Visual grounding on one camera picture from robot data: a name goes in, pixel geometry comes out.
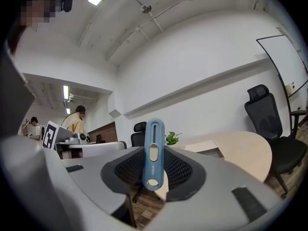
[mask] whiteboard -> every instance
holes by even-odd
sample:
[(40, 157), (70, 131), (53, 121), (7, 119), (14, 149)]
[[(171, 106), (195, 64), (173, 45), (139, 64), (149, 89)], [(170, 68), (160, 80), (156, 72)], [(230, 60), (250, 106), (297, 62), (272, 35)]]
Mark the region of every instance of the whiteboard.
[(295, 89), (292, 94), (308, 81), (305, 65), (286, 35), (257, 39), (257, 42), (273, 61), (284, 84), (294, 82)]

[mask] round table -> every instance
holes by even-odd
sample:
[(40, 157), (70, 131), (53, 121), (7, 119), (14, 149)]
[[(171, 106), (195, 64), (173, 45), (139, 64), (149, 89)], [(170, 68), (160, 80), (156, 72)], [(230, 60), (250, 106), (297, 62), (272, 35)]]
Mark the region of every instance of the round table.
[[(186, 145), (209, 140), (214, 140), (218, 144), (225, 161), (239, 166), (259, 181), (264, 182), (270, 171), (272, 155), (269, 143), (256, 133), (234, 131), (207, 134), (180, 141), (173, 147), (185, 150)], [(164, 172), (164, 184), (155, 191), (155, 194), (165, 201), (168, 191), (168, 178)]]

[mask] chair headrest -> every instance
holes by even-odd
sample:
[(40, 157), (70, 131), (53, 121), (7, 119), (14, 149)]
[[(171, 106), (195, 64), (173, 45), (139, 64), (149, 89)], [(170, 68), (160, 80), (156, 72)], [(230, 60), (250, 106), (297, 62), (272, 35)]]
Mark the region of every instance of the chair headrest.
[(137, 124), (134, 126), (134, 132), (142, 132), (142, 131), (145, 131), (145, 128), (146, 128), (146, 121), (137, 123)]
[(269, 94), (269, 89), (264, 85), (257, 85), (247, 90), (249, 94), (250, 103), (254, 103), (256, 101), (265, 98)]

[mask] mesh chair back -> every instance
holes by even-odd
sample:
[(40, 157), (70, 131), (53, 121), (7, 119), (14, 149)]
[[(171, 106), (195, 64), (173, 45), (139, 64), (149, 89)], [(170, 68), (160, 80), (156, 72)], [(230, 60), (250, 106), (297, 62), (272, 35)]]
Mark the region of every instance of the mesh chair back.
[(245, 103), (245, 110), (252, 120), (257, 133), (261, 131), (282, 135), (282, 124), (275, 98), (265, 85), (255, 86), (248, 91), (250, 101)]
[(131, 146), (144, 146), (146, 122), (137, 123), (134, 126), (134, 132), (130, 137)]

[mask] potted plant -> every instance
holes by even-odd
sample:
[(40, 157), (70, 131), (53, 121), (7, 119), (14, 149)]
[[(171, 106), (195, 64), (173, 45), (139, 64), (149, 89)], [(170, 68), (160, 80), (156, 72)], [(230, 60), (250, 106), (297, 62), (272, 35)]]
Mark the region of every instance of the potted plant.
[(179, 142), (179, 138), (177, 137), (178, 135), (180, 135), (181, 133), (179, 134), (175, 134), (175, 132), (169, 132), (169, 135), (166, 136), (166, 144), (167, 145), (173, 145), (173, 144), (176, 144), (177, 142)]

